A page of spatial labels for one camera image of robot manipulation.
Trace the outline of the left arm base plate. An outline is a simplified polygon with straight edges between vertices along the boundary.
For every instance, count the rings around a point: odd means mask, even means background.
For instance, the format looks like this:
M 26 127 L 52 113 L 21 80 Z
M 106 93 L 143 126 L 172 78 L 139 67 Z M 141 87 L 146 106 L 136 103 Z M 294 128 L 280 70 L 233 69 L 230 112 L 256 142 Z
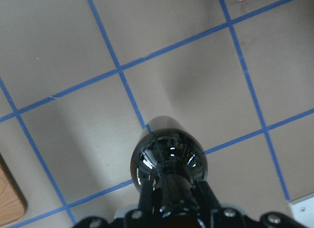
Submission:
M 302 225 L 313 228 L 314 227 L 314 198 L 303 197 L 291 201 L 289 203 L 292 215 L 296 221 Z

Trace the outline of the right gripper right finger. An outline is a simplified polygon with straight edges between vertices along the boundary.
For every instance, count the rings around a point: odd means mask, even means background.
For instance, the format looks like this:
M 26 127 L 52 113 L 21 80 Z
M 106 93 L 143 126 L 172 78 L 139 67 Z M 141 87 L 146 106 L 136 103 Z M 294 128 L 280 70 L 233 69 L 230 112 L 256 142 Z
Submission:
M 205 180 L 196 182 L 196 198 L 199 206 L 206 211 L 218 211 L 221 205 Z

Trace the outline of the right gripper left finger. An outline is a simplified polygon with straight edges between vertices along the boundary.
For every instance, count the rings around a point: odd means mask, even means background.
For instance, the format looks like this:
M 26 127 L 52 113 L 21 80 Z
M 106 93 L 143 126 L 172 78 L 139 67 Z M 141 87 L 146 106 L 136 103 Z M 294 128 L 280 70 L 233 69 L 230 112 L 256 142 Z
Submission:
M 153 182 L 144 180 L 141 185 L 138 209 L 144 213 L 154 213 L 156 207 L 156 195 L 153 188 Z

